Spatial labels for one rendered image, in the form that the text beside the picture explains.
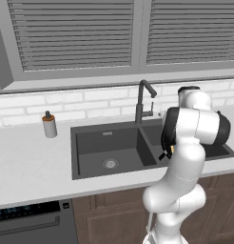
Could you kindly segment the dark grey double sink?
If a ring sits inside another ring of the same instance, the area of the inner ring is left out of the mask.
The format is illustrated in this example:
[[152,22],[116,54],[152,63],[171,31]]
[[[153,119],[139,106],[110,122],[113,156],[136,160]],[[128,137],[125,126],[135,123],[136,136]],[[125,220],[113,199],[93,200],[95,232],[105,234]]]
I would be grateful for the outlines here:
[[71,128],[72,179],[166,167],[162,130],[160,119]]

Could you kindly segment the dark grey tap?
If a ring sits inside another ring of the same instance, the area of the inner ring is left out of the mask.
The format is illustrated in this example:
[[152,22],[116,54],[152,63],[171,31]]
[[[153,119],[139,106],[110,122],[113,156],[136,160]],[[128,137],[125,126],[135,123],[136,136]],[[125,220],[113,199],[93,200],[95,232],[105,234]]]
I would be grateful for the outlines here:
[[147,91],[150,93],[150,97],[154,98],[157,95],[157,92],[151,87],[151,85],[145,80],[141,80],[139,83],[139,90],[138,90],[138,101],[136,104],[136,112],[135,112],[135,123],[137,125],[140,125],[142,123],[143,117],[148,117],[153,115],[153,110],[144,112],[143,108],[143,94],[144,89],[147,89]]

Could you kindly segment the grey soap dispenser bottle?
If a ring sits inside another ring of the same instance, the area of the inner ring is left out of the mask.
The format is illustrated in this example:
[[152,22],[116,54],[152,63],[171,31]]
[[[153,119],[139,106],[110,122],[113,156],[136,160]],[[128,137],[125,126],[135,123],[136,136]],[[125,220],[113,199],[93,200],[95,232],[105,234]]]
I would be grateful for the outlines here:
[[45,136],[47,138],[54,138],[57,136],[57,128],[55,117],[49,111],[45,112],[45,115],[42,117]]

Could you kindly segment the grey window with blinds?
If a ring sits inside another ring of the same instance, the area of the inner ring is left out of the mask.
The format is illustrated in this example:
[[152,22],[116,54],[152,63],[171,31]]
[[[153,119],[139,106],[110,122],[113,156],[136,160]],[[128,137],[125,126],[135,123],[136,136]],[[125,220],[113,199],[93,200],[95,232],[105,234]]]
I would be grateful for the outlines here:
[[0,93],[234,77],[234,0],[0,0]]

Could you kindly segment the brown cupboard door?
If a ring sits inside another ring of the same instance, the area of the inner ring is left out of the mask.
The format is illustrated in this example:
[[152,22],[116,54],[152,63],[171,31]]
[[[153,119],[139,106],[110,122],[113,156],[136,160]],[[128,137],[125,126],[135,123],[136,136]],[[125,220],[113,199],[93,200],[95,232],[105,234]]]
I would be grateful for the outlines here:
[[201,178],[205,205],[183,223],[189,244],[234,244],[234,173]]
[[79,244],[143,244],[148,212],[144,188],[72,199]]

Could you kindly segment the grey dishwasher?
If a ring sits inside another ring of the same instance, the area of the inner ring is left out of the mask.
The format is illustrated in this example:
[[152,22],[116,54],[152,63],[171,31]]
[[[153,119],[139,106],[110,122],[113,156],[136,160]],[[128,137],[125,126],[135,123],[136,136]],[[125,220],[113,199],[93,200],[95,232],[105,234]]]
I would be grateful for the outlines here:
[[78,244],[71,201],[0,209],[0,244]]

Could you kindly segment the grey wall cupboard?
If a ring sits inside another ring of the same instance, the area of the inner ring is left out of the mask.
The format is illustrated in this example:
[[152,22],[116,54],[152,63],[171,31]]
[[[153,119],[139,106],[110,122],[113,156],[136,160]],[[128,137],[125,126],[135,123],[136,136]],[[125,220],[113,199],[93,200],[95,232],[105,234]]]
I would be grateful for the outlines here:
[[0,30],[0,90],[6,88],[13,82],[10,63]]

